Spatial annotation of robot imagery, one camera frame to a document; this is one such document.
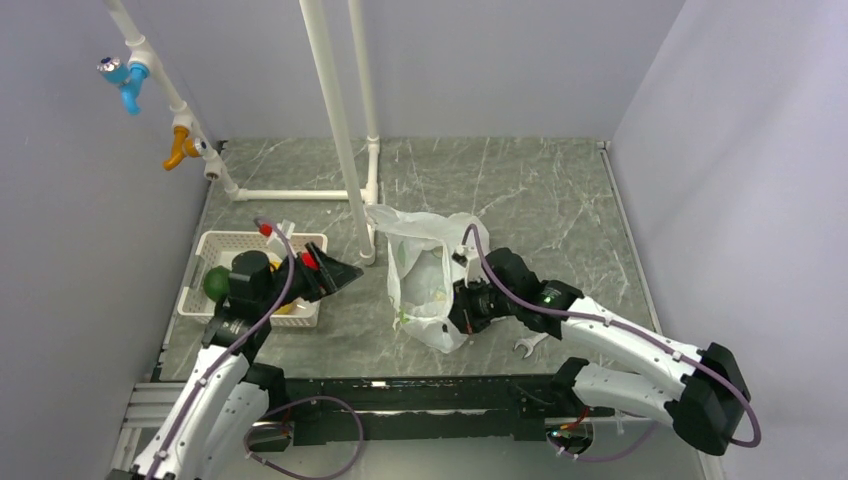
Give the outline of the red fake fruit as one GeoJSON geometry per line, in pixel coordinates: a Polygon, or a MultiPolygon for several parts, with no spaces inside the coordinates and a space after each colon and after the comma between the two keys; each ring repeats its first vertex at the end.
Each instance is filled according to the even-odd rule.
{"type": "Polygon", "coordinates": [[[303,252],[300,254],[300,262],[303,264],[305,268],[308,268],[312,271],[319,271],[320,266],[316,261],[315,257],[309,252],[303,252]]]}

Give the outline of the yellow fake fruit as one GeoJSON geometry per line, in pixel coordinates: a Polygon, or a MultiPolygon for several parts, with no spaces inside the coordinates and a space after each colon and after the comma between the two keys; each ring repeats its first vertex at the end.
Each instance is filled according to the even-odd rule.
{"type": "MultiPolygon", "coordinates": [[[[270,264],[270,270],[275,287],[282,290],[288,279],[288,263],[286,261],[272,261],[270,264]]],[[[294,310],[294,301],[283,302],[275,311],[275,315],[289,315],[294,310]]]]}

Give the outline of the white plastic bag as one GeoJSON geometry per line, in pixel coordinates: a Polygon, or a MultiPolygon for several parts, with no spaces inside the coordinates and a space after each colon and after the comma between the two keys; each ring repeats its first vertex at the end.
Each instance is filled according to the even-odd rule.
{"type": "Polygon", "coordinates": [[[444,354],[468,338],[448,319],[454,281],[451,254],[462,244],[489,252],[489,233],[469,213],[448,217],[402,212],[387,205],[365,207],[367,221],[388,240],[387,290],[396,312],[394,325],[444,354]]]}

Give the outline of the green fake fruit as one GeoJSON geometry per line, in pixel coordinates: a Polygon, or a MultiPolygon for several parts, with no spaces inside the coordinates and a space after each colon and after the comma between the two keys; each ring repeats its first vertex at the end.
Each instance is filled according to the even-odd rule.
{"type": "Polygon", "coordinates": [[[229,294],[229,275],[224,266],[213,267],[204,275],[202,289],[210,301],[217,303],[229,294]]]}

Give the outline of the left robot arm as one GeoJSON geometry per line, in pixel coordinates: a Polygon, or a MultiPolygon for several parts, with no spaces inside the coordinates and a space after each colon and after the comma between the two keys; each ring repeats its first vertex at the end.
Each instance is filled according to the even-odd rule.
{"type": "Polygon", "coordinates": [[[315,243],[301,253],[288,244],[278,266],[259,250],[234,257],[228,290],[216,303],[193,371],[154,437],[130,465],[111,479],[215,479],[225,456],[253,424],[279,417],[294,403],[284,371],[256,356],[279,307],[298,299],[315,302],[363,275],[315,243]]]}

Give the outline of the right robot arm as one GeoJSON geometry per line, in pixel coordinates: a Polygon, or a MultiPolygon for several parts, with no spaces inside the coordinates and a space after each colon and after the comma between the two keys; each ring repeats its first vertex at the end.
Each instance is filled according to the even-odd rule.
{"type": "Polygon", "coordinates": [[[751,394],[734,354],[678,342],[639,326],[562,281],[541,280],[508,248],[481,257],[460,246],[450,256],[449,319],[462,334],[476,334],[496,320],[513,317],[544,338],[582,343],[625,366],[611,370],[584,358],[568,358],[551,378],[557,411],[574,415],[586,407],[610,407],[669,426],[696,450],[722,456],[743,418],[755,418],[751,394]]]}

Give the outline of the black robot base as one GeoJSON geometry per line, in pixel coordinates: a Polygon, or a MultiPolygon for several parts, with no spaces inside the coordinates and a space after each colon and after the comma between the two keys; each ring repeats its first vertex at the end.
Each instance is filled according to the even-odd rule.
{"type": "Polygon", "coordinates": [[[253,445],[273,451],[329,442],[504,437],[542,441],[559,424],[609,417],[552,386],[549,374],[290,378],[255,425],[253,445]]]}

